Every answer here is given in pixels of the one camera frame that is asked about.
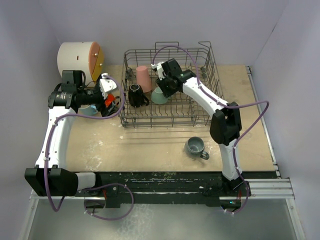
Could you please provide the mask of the white round drawer cabinet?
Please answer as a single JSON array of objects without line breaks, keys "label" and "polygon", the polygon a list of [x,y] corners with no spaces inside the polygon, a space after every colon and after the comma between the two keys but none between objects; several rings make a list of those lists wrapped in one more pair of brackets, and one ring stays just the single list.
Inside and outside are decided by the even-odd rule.
[{"label": "white round drawer cabinet", "polygon": [[57,53],[57,68],[61,74],[64,70],[83,71],[86,81],[97,81],[102,73],[104,52],[95,41],[64,42]]}]

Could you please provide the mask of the light blue ceramic mug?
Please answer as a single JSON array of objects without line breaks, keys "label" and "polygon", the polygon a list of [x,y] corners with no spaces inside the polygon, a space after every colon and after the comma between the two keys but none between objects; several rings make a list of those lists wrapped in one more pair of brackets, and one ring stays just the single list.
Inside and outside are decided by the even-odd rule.
[{"label": "light blue ceramic mug", "polygon": [[84,116],[94,116],[98,113],[98,110],[95,105],[88,105],[84,107],[80,107],[78,109],[78,114],[84,115]]}]

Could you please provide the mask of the pink plastic tumbler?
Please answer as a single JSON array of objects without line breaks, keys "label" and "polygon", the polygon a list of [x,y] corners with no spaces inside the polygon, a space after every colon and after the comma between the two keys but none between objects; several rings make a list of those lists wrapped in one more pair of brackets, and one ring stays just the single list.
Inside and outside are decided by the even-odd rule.
[{"label": "pink plastic tumbler", "polygon": [[141,86],[144,93],[152,90],[152,82],[146,66],[141,65],[136,68],[136,83]]}]

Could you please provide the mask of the grey blue round mug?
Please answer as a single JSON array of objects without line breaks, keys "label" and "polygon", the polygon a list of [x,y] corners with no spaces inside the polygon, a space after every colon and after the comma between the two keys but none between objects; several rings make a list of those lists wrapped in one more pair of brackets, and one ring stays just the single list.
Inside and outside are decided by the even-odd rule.
[{"label": "grey blue round mug", "polygon": [[197,136],[189,138],[184,145],[185,153],[192,158],[208,160],[210,155],[205,151],[204,141]]}]

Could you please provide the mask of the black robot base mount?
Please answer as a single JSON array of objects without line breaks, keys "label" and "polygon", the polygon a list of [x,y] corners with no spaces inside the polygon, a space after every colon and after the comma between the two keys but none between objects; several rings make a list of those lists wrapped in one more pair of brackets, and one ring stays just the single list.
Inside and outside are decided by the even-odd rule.
[{"label": "black robot base mount", "polygon": [[218,207],[220,198],[246,196],[242,182],[227,183],[220,171],[97,172],[96,187],[77,197],[106,199],[107,208],[121,204],[188,204]]}]

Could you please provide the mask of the sage green ceramic mug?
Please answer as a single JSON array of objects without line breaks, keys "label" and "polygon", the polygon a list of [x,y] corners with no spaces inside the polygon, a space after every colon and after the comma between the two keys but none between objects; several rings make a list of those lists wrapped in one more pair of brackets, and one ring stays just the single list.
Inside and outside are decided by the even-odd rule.
[{"label": "sage green ceramic mug", "polygon": [[166,98],[159,87],[156,87],[151,94],[151,101],[154,104],[162,105],[168,102],[168,98]]}]

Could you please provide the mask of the orange ceramic mug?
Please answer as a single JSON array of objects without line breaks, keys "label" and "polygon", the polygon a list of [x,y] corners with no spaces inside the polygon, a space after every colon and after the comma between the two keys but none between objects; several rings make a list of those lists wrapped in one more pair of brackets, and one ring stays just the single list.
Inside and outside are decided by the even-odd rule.
[{"label": "orange ceramic mug", "polygon": [[104,101],[104,104],[107,109],[117,107],[120,103],[120,97],[114,96],[113,94],[108,94],[106,100]]}]

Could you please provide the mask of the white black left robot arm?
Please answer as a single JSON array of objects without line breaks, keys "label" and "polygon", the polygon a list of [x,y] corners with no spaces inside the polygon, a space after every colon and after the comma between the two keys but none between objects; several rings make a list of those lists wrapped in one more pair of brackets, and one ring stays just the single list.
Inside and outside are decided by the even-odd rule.
[{"label": "white black left robot arm", "polygon": [[121,84],[107,73],[101,74],[92,90],[85,88],[86,75],[82,70],[63,70],[62,82],[48,97],[48,126],[43,147],[32,168],[24,173],[25,180],[38,196],[74,196],[85,189],[91,196],[103,191],[103,184],[93,172],[67,170],[67,148],[71,129],[82,105],[94,105],[100,119],[110,119],[105,104],[107,96],[119,90]]}]

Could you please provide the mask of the black ceramic mug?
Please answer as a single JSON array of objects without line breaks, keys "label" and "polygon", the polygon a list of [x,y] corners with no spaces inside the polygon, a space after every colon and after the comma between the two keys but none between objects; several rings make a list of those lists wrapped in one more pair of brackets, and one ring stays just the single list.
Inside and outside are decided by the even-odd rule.
[{"label": "black ceramic mug", "polygon": [[136,83],[129,86],[128,99],[129,104],[134,108],[148,106],[150,104],[150,101],[144,94],[142,87]]}]

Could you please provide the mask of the aluminium frame rail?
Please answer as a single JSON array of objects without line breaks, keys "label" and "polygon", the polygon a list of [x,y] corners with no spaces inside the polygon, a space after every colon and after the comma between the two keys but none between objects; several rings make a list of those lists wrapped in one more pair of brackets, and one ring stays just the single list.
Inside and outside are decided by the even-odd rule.
[{"label": "aluminium frame rail", "polygon": [[249,179],[252,199],[294,199],[290,179]]}]

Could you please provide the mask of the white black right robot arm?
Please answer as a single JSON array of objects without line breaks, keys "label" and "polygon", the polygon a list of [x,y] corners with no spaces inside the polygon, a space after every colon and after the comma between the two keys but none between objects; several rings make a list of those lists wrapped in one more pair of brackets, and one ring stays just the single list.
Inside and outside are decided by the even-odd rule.
[{"label": "white black right robot arm", "polygon": [[237,140],[242,129],[240,110],[236,102],[228,103],[204,86],[191,70],[182,70],[172,58],[151,64],[157,72],[156,84],[168,98],[177,92],[184,93],[198,103],[211,117],[209,134],[219,145],[222,160],[222,190],[228,196],[235,195],[244,182],[239,166]]}]

